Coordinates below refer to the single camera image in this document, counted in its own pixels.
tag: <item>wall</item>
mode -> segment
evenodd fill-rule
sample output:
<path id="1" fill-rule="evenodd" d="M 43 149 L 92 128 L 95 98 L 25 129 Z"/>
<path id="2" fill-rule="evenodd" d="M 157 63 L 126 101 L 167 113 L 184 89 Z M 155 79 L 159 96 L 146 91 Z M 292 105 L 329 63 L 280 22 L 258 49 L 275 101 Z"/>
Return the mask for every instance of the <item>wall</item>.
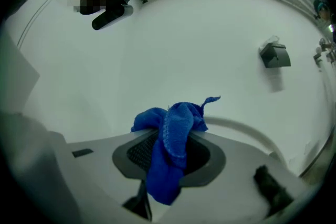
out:
<path id="1" fill-rule="evenodd" d="M 274 0 L 158 0 L 135 24 L 120 73 L 121 130 L 150 107 L 221 95 L 205 114 L 261 131 L 296 174 L 324 144 L 336 84 L 313 60 L 321 33 L 295 10 Z M 258 47 L 271 35 L 287 46 L 291 67 L 264 68 Z M 333 73 L 325 60 L 323 68 Z"/>
<path id="2" fill-rule="evenodd" d="M 13 40 L 33 9 L 25 8 L 8 22 Z M 334 124 L 334 70 L 325 60 L 316 66 L 312 57 L 322 35 L 288 6 L 274 0 L 157 0 L 101 31 L 91 28 L 95 16 L 51 2 L 22 46 L 40 74 L 25 113 L 68 142 L 129 132 L 134 117 L 153 106 L 218 95 L 205 114 L 262 132 L 296 174 L 326 141 Z M 263 67 L 258 47 L 271 35 L 287 46 L 292 67 Z M 210 126 L 210 132 L 235 138 L 223 130 Z"/>

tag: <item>blue cloth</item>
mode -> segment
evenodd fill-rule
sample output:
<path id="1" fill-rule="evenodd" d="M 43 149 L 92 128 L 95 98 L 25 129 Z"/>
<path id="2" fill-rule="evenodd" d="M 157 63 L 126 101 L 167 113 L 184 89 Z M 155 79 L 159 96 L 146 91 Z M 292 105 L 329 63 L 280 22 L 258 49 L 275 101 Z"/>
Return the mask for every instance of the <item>blue cloth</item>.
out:
<path id="1" fill-rule="evenodd" d="M 187 102 L 177 103 L 168 111 L 152 108 L 135 117 L 132 132 L 159 128 L 146 178 L 147 191 L 156 201 L 171 205 L 179 195 L 178 184 L 186 168 L 185 145 L 188 134 L 190 130 L 207 130 L 203 119 L 204 106 L 219 98 L 209 97 L 201 106 Z"/>

